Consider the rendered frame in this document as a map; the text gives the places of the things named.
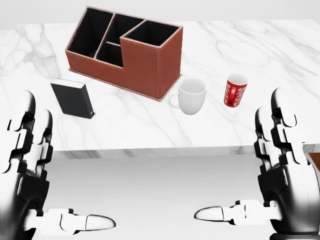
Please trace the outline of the red-brown desk caddy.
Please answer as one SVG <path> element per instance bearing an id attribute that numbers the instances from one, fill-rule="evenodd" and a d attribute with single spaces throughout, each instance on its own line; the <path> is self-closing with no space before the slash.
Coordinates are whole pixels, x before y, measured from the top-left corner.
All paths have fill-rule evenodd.
<path id="1" fill-rule="evenodd" d="M 65 48 L 72 72 L 161 101 L 181 77 L 183 27 L 87 6 Z"/>

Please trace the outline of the black box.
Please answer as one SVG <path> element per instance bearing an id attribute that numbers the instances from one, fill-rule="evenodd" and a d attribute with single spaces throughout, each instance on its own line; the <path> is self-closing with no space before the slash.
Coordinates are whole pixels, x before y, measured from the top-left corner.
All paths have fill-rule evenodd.
<path id="1" fill-rule="evenodd" d="M 85 83 L 56 78 L 50 84 L 64 114 L 86 119 L 94 116 Z"/>

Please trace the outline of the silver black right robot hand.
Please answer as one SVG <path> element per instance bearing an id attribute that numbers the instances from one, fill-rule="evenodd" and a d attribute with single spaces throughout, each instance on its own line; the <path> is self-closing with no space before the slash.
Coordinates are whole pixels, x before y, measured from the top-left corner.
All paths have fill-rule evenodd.
<path id="1" fill-rule="evenodd" d="M 297 117 L 282 88 L 272 93 L 271 111 L 268 115 L 260 107 L 255 113 L 254 149 L 262 160 L 258 184 L 263 201 L 239 200 L 230 207 L 207 207 L 194 217 L 236 226 L 270 222 L 275 232 L 269 240 L 320 240 L 318 175 L 304 154 Z"/>

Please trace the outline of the white mug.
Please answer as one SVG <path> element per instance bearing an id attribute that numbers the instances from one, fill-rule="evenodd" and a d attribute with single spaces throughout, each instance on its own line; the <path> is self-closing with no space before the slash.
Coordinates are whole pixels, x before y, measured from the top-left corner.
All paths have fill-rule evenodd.
<path id="1" fill-rule="evenodd" d="M 168 103 L 172 108 L 181 109 L 186 115 L 196 114 L 203 106 L 207 85 L 198 78 L 185 78 L 178 85 L 178 93 L 172 94 Z M 178 96 L 178 104 L 172 103 L 172 97 Z"/>

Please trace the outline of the red patterned mug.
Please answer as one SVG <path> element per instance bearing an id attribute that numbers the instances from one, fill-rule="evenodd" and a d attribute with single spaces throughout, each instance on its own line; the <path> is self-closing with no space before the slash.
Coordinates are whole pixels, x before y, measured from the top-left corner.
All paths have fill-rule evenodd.
<path id="1" fill-rule="evenodd" d="M 226 89 L 224 94 L 224 104 L 228 107 L 237 107 L 242 99 L 248 79 L 238 73 L 230 74 L 227 78 Z"/>

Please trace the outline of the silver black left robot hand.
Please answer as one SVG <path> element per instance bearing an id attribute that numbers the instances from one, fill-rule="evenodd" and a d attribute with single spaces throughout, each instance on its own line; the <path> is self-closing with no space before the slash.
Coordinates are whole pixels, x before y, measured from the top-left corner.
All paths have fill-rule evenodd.
<path id="1" fill-rule="evenodd" d="M 78 215 L 71 208 L 43 211 L 50 183 L 53 118 L 45 109 L 35 119 L 36 100 L 25 90 L 12 117 L 0 126 L 0 240 L 32 240 L 43 235 L 72 236 L 116 226 L 103 215 Z"/>

